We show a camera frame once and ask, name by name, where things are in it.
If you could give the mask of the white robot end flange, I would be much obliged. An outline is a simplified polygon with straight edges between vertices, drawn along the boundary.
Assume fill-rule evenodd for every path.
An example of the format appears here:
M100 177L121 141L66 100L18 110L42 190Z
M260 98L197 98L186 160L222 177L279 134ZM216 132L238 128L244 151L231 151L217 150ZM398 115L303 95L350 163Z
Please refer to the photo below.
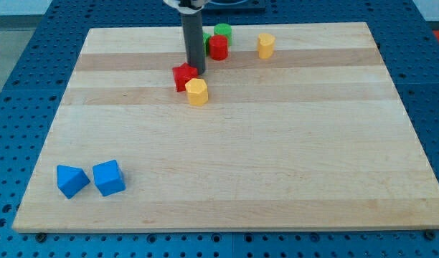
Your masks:
M163 0L163 2L181 14L195 14L205 6L205 0Z

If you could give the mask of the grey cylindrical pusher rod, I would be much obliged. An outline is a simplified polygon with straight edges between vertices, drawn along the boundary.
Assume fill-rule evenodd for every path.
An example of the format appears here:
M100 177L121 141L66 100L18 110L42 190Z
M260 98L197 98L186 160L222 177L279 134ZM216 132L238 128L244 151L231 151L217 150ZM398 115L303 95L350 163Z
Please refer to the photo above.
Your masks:
M202 13L181 14L181 26L189 66L197 69L199 75L206 70L205 47L202 30Z

